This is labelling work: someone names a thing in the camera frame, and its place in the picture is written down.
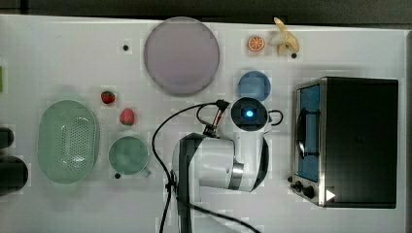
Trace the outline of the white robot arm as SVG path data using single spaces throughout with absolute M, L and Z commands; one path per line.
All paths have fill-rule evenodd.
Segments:
M 265 179 L 269 149 L 264 133 L 269 123 L 265 107 L 242 97 L 226 106 L 216 137 L 190 133 L 176 145 L 172 174 L 177 185 L 180 233 L 230 233 L 206 216 L 200 206 L 200 188 L 209 186 L 251 192 Z

